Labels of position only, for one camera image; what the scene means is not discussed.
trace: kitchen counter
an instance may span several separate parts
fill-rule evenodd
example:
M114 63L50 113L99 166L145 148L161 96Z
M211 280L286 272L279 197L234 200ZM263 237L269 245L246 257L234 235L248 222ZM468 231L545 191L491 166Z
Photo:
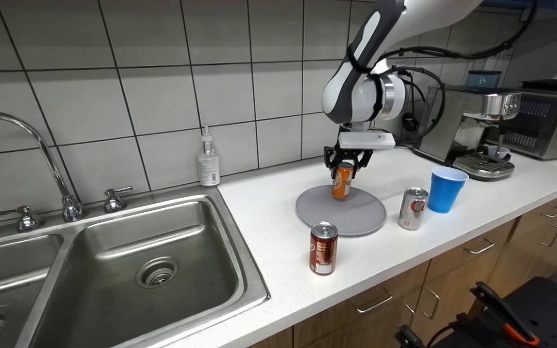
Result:
M389 218L371 235L340 237L331 276L310 270L310 228L296 216L302 191L331 183L321 158L224 179L221 193L263 272L271 299L159 345L255 344L557 197L557 160L515 154L513 162L516 168L509 179L470 179L449 214L426 210L422 228L410 231L397 224L402 191L410 185L429 189L429 171L437 164L408 148L375 152L354 187L379 197Z

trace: stainless steel sink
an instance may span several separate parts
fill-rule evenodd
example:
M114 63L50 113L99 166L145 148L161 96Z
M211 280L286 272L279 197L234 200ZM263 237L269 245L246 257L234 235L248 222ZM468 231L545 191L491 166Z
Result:
M35 253L31 266L16 266L33 276L17 286L31 301L19 299L23 315L14 316L16 330L0 345L176 342L269 297L217 189L151 195L128 210L43 233L62 239L60 253L47 262ZM0 268L0 278L14 274Z
M0 239L0 348L16 344L58 247L58 235Z

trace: espresso machine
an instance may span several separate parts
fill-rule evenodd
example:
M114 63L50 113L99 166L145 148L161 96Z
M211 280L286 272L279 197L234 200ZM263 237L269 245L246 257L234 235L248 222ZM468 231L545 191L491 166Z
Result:
M431 112L422 121L422 131L435 123L439 104L441 92L437 90ZM516 90L447 86L441 117L412 148L476 179L509 177L515 164L511 162L511 150L503 146L499 125L513 119L518 113L518 106L520 92Z

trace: blue cup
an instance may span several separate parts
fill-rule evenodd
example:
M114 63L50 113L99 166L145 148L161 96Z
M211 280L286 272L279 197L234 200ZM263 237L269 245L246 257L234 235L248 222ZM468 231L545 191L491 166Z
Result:
M431 171L431 191L428 206L435 212L449 212L460 187L464 187L468 173L449 168L437 166Z

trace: round plate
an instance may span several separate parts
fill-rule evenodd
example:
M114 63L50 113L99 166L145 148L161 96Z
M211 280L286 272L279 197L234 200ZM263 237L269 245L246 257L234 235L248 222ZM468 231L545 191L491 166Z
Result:
M387 220L387 208L371 193L350 187L348 199L337 200L331 189L333 185L319 185L298 197L296 212L306 226L327 220L339 228L339 235L356 237L373 233Z

